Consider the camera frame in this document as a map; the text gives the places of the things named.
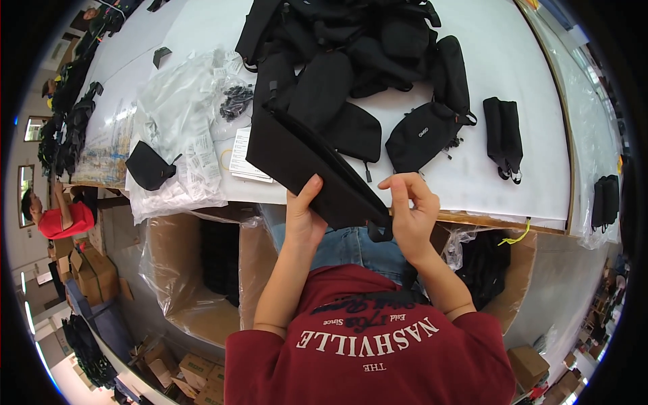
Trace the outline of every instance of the yellow string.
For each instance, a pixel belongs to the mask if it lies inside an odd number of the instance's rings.
[[[509,245],[512,245],[514,243],[520,242],[522,239],[524,239],[526,234],[529,233],[529,228],[530,227],[531,227],[531,218],[527,217],[527,227],[524,230],[524,233],[519,238],[517,238],[517,239],[504,238],[504,239],[502,239],[502,241],[500,243],[497,244],[497,246],[501,246],[501,245],[503,245],[505,243],[508,243]]]

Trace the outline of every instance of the blue jeans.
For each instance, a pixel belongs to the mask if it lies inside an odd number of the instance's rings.
[[[275,248],[281,251],[286,238],[286,207],[260,204],[260,208]],[[402,285],[404,272],[412,269],[411,264],[403,257],[396,240],[372,242],[366,227],[350,227],[337,231],[327,228],[310,269],[340,264],[363,266],[398,285]]]

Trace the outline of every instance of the man in red shirt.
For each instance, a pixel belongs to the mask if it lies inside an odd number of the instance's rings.
[[[500,324],[475,311],[433,249],[439,198],[420,176],[378,186],[391,189],[395,242],[374,248],[366,228],[333,231],[308,208],[321,187],[315,175],[299,196],[288,192],[285,240],[253,329],[226,341],[225,403],[510,404]],[[314,259],[333,265],[309,271]],[[403,289],[410,264],[432,305]]]
[[[57,181],[52,189],[52,209],[43,212],[40,198],[27,189],[21,201],[25,218],[33,221],[38,230],[48,239],[60,239],[89,231],[97,222],[97,210],[128,205],[124,196],[98,200],[96,187],[73,187],[70,194],[72,204],[63,198],[63,185]]]

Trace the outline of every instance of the hair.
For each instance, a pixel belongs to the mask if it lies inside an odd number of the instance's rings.
[[[32,207],[32,189],[27,189],[23,194],[23,199],[20,201],[20,211],[23,211],[23,215],[28,221],[33,221],[32,213],[29,209]]]
[[[45,97],[46,94],[49,93],[49,80],[45,81],[45,84],[43,85],[43,92],[41,93],[41,98]]]

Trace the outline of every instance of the person's right hand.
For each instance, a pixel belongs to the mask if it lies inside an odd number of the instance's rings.
[[[439,215],[439,197],[418,173],[394,174],[381,181],[378,188],[391,190],[392,231],[405,259],[416,267],[435,252],[430,235]],[[414,201],[412,209],[410,200]]]
[[[54,192],[62,194],[63,193],[63,183],[56,180],[56,182],[54,183]]]

